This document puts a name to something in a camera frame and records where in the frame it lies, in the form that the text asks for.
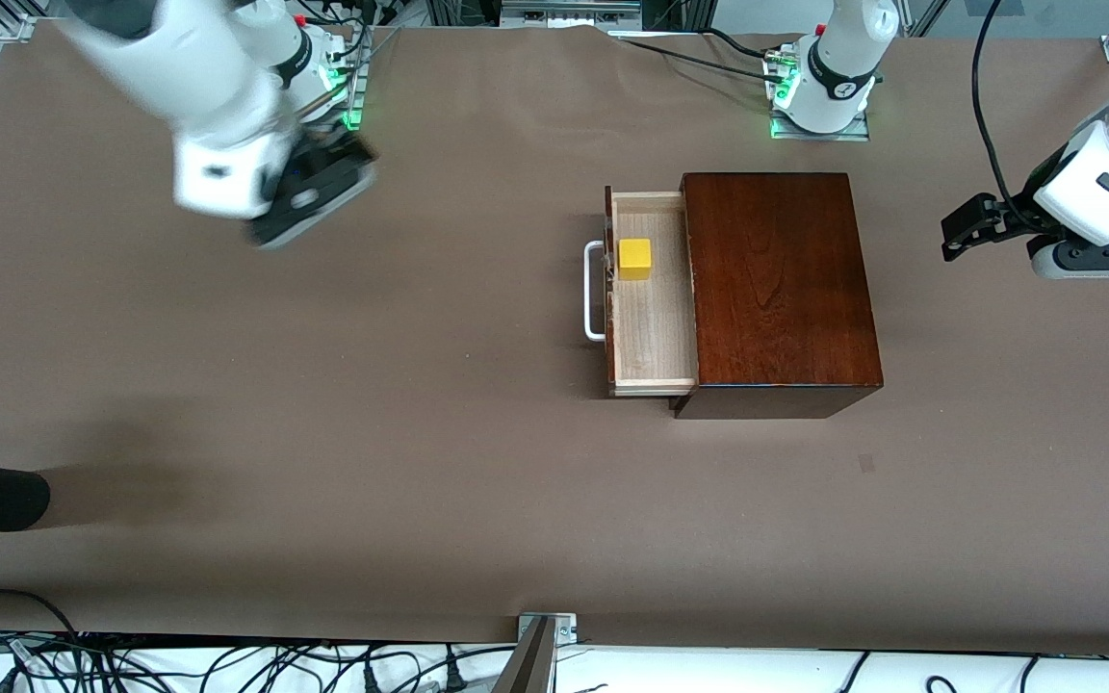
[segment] yellow block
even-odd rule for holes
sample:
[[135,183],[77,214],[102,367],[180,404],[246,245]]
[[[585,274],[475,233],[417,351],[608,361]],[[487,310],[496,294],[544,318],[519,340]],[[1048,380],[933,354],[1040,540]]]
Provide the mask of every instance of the yellow block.
[[619,279],[648,279],[652,271],[653,247],[648,237],[620,237]]

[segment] brown table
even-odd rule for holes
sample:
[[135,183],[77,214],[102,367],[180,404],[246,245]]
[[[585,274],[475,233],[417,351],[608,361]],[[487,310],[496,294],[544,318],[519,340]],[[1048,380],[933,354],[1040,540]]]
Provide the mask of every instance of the brown table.
[[[942,262],[940,216],[994,188],[969,51],[898,40],[871,143],[826,144],[589,28],[406,31],[378,183],[265,254],[172,205],[164,124],[42,27],[0,62],[0,466],[51,470],[57,527],[0,536],[0,587],[88,631],[477,640],[559,609],[599,642],[1109,651],[1109,284],[1017,243]],[[1109,65],[988,51],[1019,185]],[[823,421],[604,398],[602,186],[700,171],[849,173],[885,389]]]

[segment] wooden cabinet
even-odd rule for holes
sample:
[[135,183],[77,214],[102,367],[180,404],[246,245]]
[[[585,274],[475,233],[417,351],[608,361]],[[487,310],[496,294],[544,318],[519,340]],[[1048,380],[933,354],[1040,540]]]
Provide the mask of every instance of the wooden cabinet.
[[[647,281],[618,281],[648,237]],[[824,418],[884,385],[849,180],[686,174],[679,193],[607,188],[610,394],[681,418]]]

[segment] white handle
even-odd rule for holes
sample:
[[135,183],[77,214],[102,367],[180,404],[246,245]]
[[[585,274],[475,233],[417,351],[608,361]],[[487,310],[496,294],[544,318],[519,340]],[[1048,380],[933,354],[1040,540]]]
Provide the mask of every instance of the white handle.
[[590,241],[584,246],[584,335],[589,337],[590,342],[604,342],[607,340],[607,334],[603,332],[593,332],[593,316],[590,315],[593,307],[589,304],[589,282],[590,277],[593,276],[593,268],[589,264],[589,255],[593,251],[602,251],[607,246],[603,241]]

